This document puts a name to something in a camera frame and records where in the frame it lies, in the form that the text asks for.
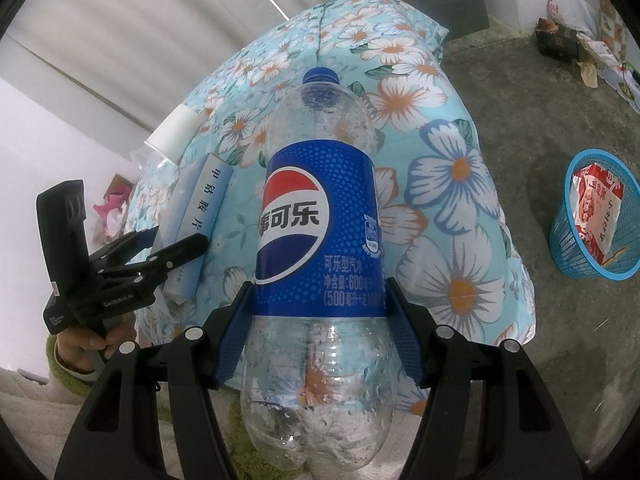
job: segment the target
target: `cardboard box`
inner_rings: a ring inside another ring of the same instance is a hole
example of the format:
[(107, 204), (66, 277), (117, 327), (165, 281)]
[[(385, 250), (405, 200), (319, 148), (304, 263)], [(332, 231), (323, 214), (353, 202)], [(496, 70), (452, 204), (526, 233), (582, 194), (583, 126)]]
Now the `cardboard box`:
[(553, 20), (540, 18), (536, 26), (538, 50), (543, 56), (555, 59), (579, 59), (577, 33)]

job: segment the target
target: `human hand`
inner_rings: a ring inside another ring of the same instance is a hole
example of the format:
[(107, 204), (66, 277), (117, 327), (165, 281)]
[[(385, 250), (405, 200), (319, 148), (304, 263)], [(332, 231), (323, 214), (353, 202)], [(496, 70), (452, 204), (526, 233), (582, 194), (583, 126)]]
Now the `human hand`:
[(122, 322), (109, 330), (104, 339), (85, 326), (65, 328), (56, 339), (60, 364), (75, 372), (90, 374), (94, 371), (94, 365), (86, 350), (106, 349), (104, 356), (110, 358), (121, 343), (136, 339), (135, 323), (136, 317), (133, 312), (125, 314), (122, 316)]

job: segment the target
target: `floral blanket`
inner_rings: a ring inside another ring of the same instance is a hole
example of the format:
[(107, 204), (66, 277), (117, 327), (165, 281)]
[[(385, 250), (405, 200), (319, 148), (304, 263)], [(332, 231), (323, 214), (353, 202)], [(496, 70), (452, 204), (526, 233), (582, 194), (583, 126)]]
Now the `floral blanket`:
[[(180, 166), (213, 152), (235, 171), (196, 300), (138, 311), (143, 341), (160, 344), (201, 325), (252, 277), (271, 112), (314, 66), (333, 69), (377, 128), (386, 275), (438, 323), (470, 340), (533, 338), (532, 283), (511, 242), (476, 127), (440, 68), (446, 33), (400, 0), (338, 0), (258, 38), (191, 92), (185, 103), (207, 119)], [(161, 188), (138, 184), (127, 230), (160, 221), (171, 183)], [(398, 409), (422, 413), (425, 393), (398, 370)], [(241, 372), (242, 362), (232, 386)]]

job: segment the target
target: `white cup lid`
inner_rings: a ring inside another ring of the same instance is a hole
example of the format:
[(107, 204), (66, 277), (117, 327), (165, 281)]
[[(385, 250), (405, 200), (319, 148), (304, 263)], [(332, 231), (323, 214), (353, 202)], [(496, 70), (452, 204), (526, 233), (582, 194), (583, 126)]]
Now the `white cup lid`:
[(179, 164), (203, 120), (194, 109), (180, 104), (145, 140), (145, 144), (172, 163)]

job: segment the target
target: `plastic bottle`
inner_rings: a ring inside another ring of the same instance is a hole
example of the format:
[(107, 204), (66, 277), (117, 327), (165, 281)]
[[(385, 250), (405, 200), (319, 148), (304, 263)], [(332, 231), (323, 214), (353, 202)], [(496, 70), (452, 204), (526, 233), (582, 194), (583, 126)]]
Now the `plastic bottle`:
[(326, 68), (273, 111), (241, 407), (282, 470), (367, 465), (393, 413), (380, 222), (366, 108)]

